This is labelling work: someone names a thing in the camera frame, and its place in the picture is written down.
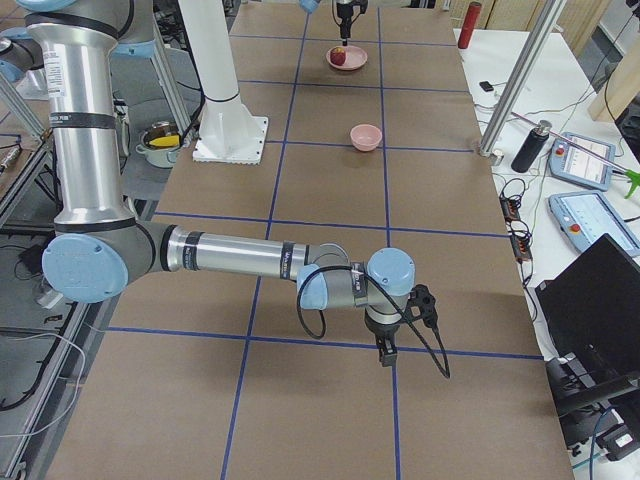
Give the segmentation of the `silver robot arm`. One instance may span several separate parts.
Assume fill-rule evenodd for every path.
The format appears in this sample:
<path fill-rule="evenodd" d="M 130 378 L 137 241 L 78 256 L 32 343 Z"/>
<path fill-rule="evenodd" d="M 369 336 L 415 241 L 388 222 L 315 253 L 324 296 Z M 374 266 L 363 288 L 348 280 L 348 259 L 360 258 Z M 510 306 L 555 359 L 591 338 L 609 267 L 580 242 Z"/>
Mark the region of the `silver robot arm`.
<path fill-rule="evenodd" d="M 113 73 L 153 73 L 181 134 L 191 128 L 149 1 L 26 1 L 27 34 L 44 60 L 62 208 L 42 256 L 52 288 L 80 303 L 119 295 L 153 272 L 223 271 L 291 281 L 298 310 L 358 307 L 380 362 L 396 362 L 395 335 L 411 323 L 415 266 L 396 248 L 353 262 L 339 245 L 305 245 L 189 231 L 152 220 L 122 187 Z"/>
<path fill-rule="evenodd" d="M 320 5 L 320 0 L 299 0 L 298 5 L 307 13 L 314 13 Z M 351 38 L 351 28 L 356 19 L 366 13 L 368 0 L 338 0 L 332 2 L 334 23 L 339 28 L 340 39 L 347 42 Z"/>

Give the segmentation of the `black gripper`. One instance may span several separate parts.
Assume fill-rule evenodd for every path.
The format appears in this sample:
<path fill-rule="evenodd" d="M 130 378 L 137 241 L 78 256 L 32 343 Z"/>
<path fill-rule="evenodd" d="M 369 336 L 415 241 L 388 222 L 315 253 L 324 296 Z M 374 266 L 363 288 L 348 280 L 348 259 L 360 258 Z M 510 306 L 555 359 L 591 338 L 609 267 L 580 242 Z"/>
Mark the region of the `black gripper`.
<path fill-rule="evenodd" d="M 364 315 L 364 322 L 369 331 L 374 334 L 380 364 L 382 366 L 395 365 L 398 357 L 395 334 L 400 324 L 398 322 L 392 324 L 379 323 L 368 313 Z"/>
<path fill-rule="evenodd" d="M 344 0 L 333 2 L 334 20 L 339 28 L 341 38 L 350 38 L 355 21 L 368 9 L 368 0 Z"/>

